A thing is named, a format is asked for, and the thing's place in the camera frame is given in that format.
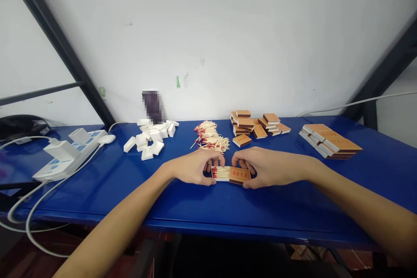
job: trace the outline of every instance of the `white power strip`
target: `white power strip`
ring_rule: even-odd
[[[91,136],[91,139],[85,145],[80,146],[75,142],[72,144],[81,152],[76,159],[66,161],[53,159],[33,175],[32,178],[43,182],[45,180],[58,181],[69,177],[94,152],[99,146],[99,139],[107,135],[107,132],[105,130],[95,130],[88,134]]]

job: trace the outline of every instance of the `electrical cord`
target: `electrical cord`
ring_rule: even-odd
[[[302,113],[300,115],[297,115],[297,117],[302,117],[302,116],[310,114],[310,113],[321,113],[321,112],[333,111],[333,110],[336,110],[336,109],[342,109],[342,108],[345,108],[345,107],[348,107],[348,106],[352,106],[352,105],[355,105],[355,104],[360,104],[360,103],[364,103],[364,102],[368,102],[368,101],[373,101],[373,100],[378,100],[378,99],[383,99],[383,98],[390,98],[390,97],[393,97],[393,96],[405,96],[405,95],[414,94],[414,93],[417,93],[417,91],[409,91],[409,92],[404,92],[404,93],[394,93],[394,94],[386,95],[386,96],[378,96],[378,97],[374,97],[374,98],[370,98],[370,99],[365,99],[365,100],[349,103],[349,104],[346,104],[344,106],[339,106],[339,107],[332,108],[332,109],[305,112],[305,113]]]
[[[112,130],[112,128],[113,128],[113,126],[114,125],[117,125],[117,124],[129,124],[130,122],[116,122],[116,123],[114,123],[113,125],[111,125],[110,126],[110,128],[109,128],[109,131],[108,132],[110,132],[111,130]]]
[[[9,213],[7,214],[7,219],[14,223],[14,224],[22,224],[25,221],[20,221],[17,220],[13,217],[13,213],[14,211],[17,209],[17,207],[23,202],[25,201],[28,197],[30,197],[33,193],[35,193],[36,191],[38,191],[39,189],[41,189],[44,185],[46,185],[47,183],[49,183],[50,180],[45,180],[44,182],[42,182],[39,186],[37,186],[35,189],[33,189],[31,192],[29,192],[28,194],[26,194],[25,196],[23,196],[19,201],[17,201],[12,208],[10,209]]]
[[[5,147],[7,147],[7,146],[9,146],[9,145],[11,145],[12,143],[15,143],[16,141],[20,141],[20,140],[22,140],[22,139],[32,139],[32,138],[46,138],[46,139],[48,139],[48,140],[51,140],[52,138],[51,137],[47,137],[47,136],[28,136],[28,137],[23,137],[23,138],[19,138],[19,139],[14,139],[14,140],[12,140],[12,141],[10,141],[10,142],[8,142],[8,143],[5,143],[5,144],[3,144],[2,146],[0,146],[0,150],[2,150],[3,148],[5,148]],[[29,192],[27,195],[25,195],[24,197],[22,197],[15,205],[13,205],[13,207],[11,208],[11,210],[10,211],[12,211],[12,214],[10,214],[10,212],[9,212],[9,214],[7,215],[7,218],[11,221],[11,222],[13,222],[13,223],[16,223],[16,224],[18,224],[18,223],[23,223],[23,222],[20,222],[20,221],[18,221],[18,220],[16,220],[16,219],[14,219],[13,218],[13,212],[16,210],[16,208],[25,200],[25,199],[27,199],[27,197],[29,197],[29,196],[31,196],[33,193],[35,193],[36,191],[38,191],[40,188],[42,188],[44,185],[46,185],[47,183],[48,183],[49,181],[45,181],[45,182],[43,182],[42,184],[40,184],[39,186],[37,186],[34,190],[32,190],[31,192]],[[69,224],[65,224],[65,225],[62,225],[62,226],[58,226],[58,227],[54,227],[54,228],[48,228],[48,229],[41,229],[41,230],[34,230],[33,232],[46,232],[46,231],[50,231],[50,230],[56,230],[56,229],[59,229],[59,228],[62,228],[62,227],[65,227],[65,226],[67,226],[67,225],[69,225]],[[26,230],[23,230],[23,229],[17,229],[17,228],[13,228],[13,227],[10,227],[9,225],[6,225],[6,224],[4,224],[4,223],[2,223],[2,222],[0,222],[0,226],[2,226],[3,228],[5,228],[5,229],[7,229],[7,230],[10,230],[10,231],[13,231],[13,232],[26,232]]]
[[[38,207],[38,205],[42,202],[42,200],[48,195],[50,194],[55,188],[57,188],[58,186],[60,186],[61,184],[63,184],[65,181],[67,181],[67,179],[69,179],[70,177],[72,177],[73,175],[75,175],[77,172],[79,172],[85,165],[87,165],[91,159],[96,155],[97,151],[100,150],[100,148],[104,145],[100,144],[97,149],[94,151],[94,153],[90,156],[90,158],[83,164],[81,165],[75,172],[73,172],[70,176],[68,176],[67,178],[63,179],[62,181],[60,181],[58,184],[56,184],[55,186],[53,186],[47,193],[45,193],[39,200],[38,202],[35,203],[35,205],[33,206],[33,208],[31,209],[27,220],[26,220],[26,234],[29,238],[29,240],[41,251],[52,255],[52,256],[56,256],[56,257],[60,257],[60,258],[68,258],[70,257],[69,255],[62,255],[62,254],[58,254],[58,253],[54,253],[51,252],[47,249],[45,249],[43,246],[40,245],[40,243],[38,243],[32,236],[32,232],[36,232],[36,231],[32,231],[30,230],[30,220],[32,219],[33,213],[35,212],[36,208]]]

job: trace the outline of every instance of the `blue tabletop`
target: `blue tabletop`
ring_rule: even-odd
[[[251,146],[314,156],[358,184],[417,213],[417,149],[354,123],[342,116],[282,118],[292,128],[289,134],[255,139]],[[116,140],[104,146],[79,173],[39,205],[35,217],[54,221],[97,223],[131,191],[143,183],[159,166],[170,159],[190,153],[197,138],[193,129],[201,121],[180,122],[174,138],[164,140],[158,156],[142,161],[123,145],[140,133],[136,124],[117,125]],[[218,133],[233,136],[230,120],[218,120]],[[323,123],[364,150],[350,160],[323,159],[299,135],[304,124]],[[60,127],[56,135],[65,139],[76,127]],[[87,131],[100,126],[85,126]],[[9,146],[0,152],[0,183],[29,181],[52,159],[42,151],[46,142],[36,141],[22,147]],[[231,165],[239,148],[231,142],[225,153]],[[17,214],[27,216],[35,201],[55,183],[46,185]],[[145,226],[162,231],[236,238],[262,238],[281,242],[374,249],[376,244],[355,222],[308,182],[257,190],[218,182],[205,187],[174,180],[161,194]]]

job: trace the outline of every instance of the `hand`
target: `hand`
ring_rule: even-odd
[[[305,180],[315,169],[325,166],[319,160],[301,154],[272,151],[253,147],[237,151],[232,158],[232,165],[237,164],[249,169],[257,177],[244,182],[244,188],[257,189],[272,185],[287,185]]]
[[[203,171],[208,167],[208,162],[215,159],[215,164],[225,166],[225,158],[219,151],[197,150],[193,153],[181,156],[166,162],[163,166],[171,172],[175,178],[196,185],[214,185],[216,180],[212,177],[205,177]]]

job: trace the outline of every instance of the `blurred object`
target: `blurred object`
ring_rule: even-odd
[[[34,115],[12,115],[0,119],[0,142],[9,142],[26,136],[45,136],[51,130],[48,123]]]
[[[164,122],[162,114],[162,99],[158,91],[142,91],[142,100],[145,104],[146,113],[154,124]]]

